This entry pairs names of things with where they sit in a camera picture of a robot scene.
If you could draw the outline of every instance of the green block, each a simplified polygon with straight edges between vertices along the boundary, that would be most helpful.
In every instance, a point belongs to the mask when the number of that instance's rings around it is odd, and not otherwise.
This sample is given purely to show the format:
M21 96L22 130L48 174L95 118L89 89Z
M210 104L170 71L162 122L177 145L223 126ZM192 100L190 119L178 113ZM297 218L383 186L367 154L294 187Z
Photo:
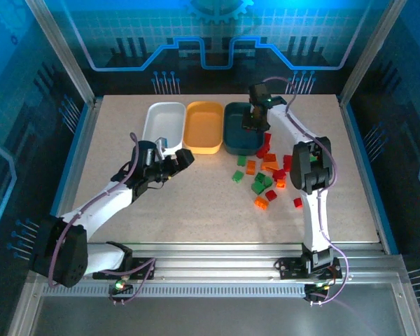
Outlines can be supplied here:
M266 175L264 175L263 173L258 173L257 176L255 176L255 181L263 183L265 177Z
M239 170L237 170L235 174L233 174L232 180L239 183L241 179L243 178L243 176L244 176L244 173L241 173Z
M255 194L259 195L263 191L265 191L265 187L264 187L264 185L261 182L255 181L252 184L252 190L254 191Z
M243 156L243 155L238 155L238 165L241 167L244 167L246 165L247 162L247 157Z
M265 180L263 181L263 185L264 185L265 189L272 186L272 178L266 176Z

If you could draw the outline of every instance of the black mounting plate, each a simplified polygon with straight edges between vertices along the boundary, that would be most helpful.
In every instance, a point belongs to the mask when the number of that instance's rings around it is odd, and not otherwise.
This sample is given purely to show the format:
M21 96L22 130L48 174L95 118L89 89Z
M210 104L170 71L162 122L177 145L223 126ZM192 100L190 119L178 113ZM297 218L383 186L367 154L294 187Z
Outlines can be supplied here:
M142 266L144 263L146 263L148 260L150 260L151 258L132 258L132 266L131 269L133 270L134 268L138 267L138 266ZM142 269L140 269L138 272L132 273L131 276L129 277L130 280L143 280L145 279L146 273L147 271L153 268L149 275L148 278L146 278L147 280L152 280L154 279L154 272L155 272L155 262L154 264L151 265L151 267L146 266ZM110 275L110 274L105 274L102 272L96 272L92 274L92 278L95 280L120 280L121 276L120 275Z
M333 258L332 266L339 268L336 270L336 279L342 279L342 270L338 258ZM274 263L276 270L280 272L280 280L288 279L319 279L331 280L333 273L328 269L322 269L319 272L308 274L301 258L280 258Z

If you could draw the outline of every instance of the white tray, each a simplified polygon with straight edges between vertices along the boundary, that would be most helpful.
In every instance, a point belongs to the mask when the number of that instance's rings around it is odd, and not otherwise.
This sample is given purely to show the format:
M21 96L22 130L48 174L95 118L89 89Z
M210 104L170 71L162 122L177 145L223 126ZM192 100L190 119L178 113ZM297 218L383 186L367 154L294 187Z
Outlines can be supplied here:
M185 128L185 105L175 102L162 102L151 105L146 116L142 140L156 141L167 139L165 155L173 155L182 148Z

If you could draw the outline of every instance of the red block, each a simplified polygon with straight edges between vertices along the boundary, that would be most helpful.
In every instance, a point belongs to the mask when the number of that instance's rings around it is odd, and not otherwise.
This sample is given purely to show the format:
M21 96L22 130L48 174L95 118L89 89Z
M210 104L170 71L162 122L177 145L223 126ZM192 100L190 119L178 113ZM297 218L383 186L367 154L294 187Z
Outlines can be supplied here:
M265 133L265 144L270 144L271 142L271 134L270 133Z
M291 163L293 161L293 157L291 155L285 155L283 156L283 169L285 169L285 172L291 171Z
M257 158L263 159L265 154L269 152L269 149L271 149L271 145L268 143L265 143L257 152Z
M273 190L269 190L265 193L265 196L269 202L275 200L277 198L277 194Z
M300 198L294 199L294 207L296 207L296 208L302 208L303 207L302 199L300 199Z
M273 175L272 178L274 179L274 181L277 182L277 180L284 180L286 178L286 172L285 169L280 169L280 170L276 170Z

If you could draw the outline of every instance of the plastic bin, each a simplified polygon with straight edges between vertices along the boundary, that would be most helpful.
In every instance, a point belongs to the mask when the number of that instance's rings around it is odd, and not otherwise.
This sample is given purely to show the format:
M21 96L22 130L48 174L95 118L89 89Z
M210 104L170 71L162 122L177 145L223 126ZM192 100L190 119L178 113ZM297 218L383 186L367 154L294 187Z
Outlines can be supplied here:
M249 103L230 103L224 110L224 147L233 155L254 155L265 142L264 133L242 129L243 112Z
M184 146L193 154L214 154L223 143L224 107L213 101L194 101L187 106Z
M146 116L142 140L167 139L165 155L173 155L182 148L185 127L185 105L176 102L162 102L151 105Z

